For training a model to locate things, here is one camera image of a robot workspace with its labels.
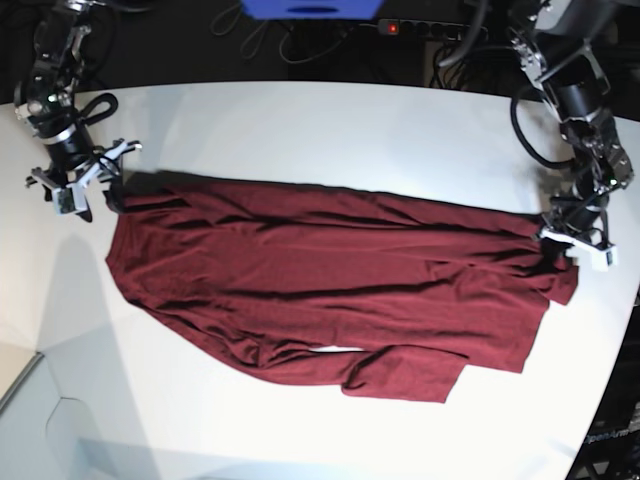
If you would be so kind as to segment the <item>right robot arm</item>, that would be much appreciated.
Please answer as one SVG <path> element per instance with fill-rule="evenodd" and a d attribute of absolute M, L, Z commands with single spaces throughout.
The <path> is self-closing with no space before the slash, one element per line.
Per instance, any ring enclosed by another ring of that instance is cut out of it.
<path fill-rule="evenodd" d="M 137 141 L 116 139 L 108 147 L 96 144 L 89 128 L 116 113 L 115 95 L 102 93 L 79 109 L 75 103 L 87 63 L 82 44 L 91 32 L 90 11 L 105 7 L 112 13 L 142 13 L 148 8 L 123 1 L 57 1 L 38 27 L 35 60 L 29 75 L 14 91 L 16 117 L 27 125 L 49 157 L 47 167 L 32 169 L 25 186 L 39 185 L 44 200 L 58 215 L 93 221 L 86 196 L 90 183 L 105 184 L 107 207 L 125 211 L 123 156 L 140 150 Z"/>

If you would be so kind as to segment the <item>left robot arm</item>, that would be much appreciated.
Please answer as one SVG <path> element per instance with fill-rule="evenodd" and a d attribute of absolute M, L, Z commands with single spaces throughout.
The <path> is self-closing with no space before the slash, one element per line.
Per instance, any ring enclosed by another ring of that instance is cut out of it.
<path fill-rule="evenodd" d="M 610 82 L 593 52 L 593 41 L 614 21 L 622 1 L 512 1 L 507 12 L 508 50 L 527 78 L 510 101 L 510 121 L 524 150 L 550 170 L 568 170 L 570 189 L 553 195 L 536 237 L 578 248 L 594 269 L 618 261 L 609 237 L 612 193 L 634 180 L 608 105 Z M 571 147 L 570 160 L 550 161 L 526 139 L 518 120 L 523 96 L 536 93 Z"/>

